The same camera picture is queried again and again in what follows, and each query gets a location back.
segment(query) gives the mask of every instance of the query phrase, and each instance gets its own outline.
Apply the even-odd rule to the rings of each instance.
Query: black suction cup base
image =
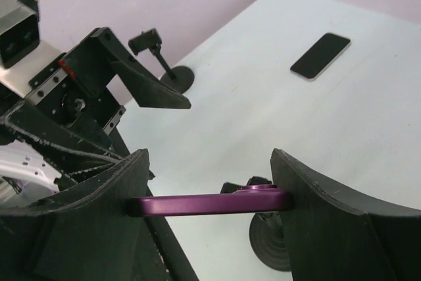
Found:
[[[165,73],[164,76],[161,77],[161,82],[179,93],[185,93],[195,81],[193,71],[186,66],[176,66],[172,71],[177,78],[171,79],[168,73]]]
[[[251,220],[249,238],[257,258],[266,266],[277,271],[291,271],[284,237],[269,227],[258,214]]]

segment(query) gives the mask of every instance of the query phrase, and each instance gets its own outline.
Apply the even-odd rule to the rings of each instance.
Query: small camera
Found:
[[[36,0],[0,0],[0,66],[8,69],[39,45]]]

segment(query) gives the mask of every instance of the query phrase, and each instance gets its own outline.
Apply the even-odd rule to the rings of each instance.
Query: red component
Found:
[[[76,78],[76,74],[73,72],[73,70],[70,69],[69,66],[66,65],[66,63],[62,59],[59,60],[59,65],[61,68],[64,69],[64,71],[70,76],[71,79]]]

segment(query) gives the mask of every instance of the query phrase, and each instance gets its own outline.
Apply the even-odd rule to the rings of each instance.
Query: black 3d-printed bracket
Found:
[[[419,280],[421,211],[353,190],[284,151],[274,184],[292,193],[280,212],[294,281]]]
[[[93,143],[49,120],[28,101],[18,101],[0,116],[4,134],[31,145],[44,159],[63,173],[57,184],[69,188],[110,168],[120,155]]]
[[[140,107],[191,107],[187,98],[160,82],[143,67],[109,28],[92,31],[63,56],[59,64],[90,97],[97,97],[117,74]]]
[[[2,280],[197,281],[166,221],[126,216],[150,195],[147,150],[24,208],[0,209]]]

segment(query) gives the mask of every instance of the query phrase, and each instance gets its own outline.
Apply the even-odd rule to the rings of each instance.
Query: smartphone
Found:
[[[350,44],[350,39],[326,33],[291,66],[291,70],[305,78],[314,79],[332,64]]]

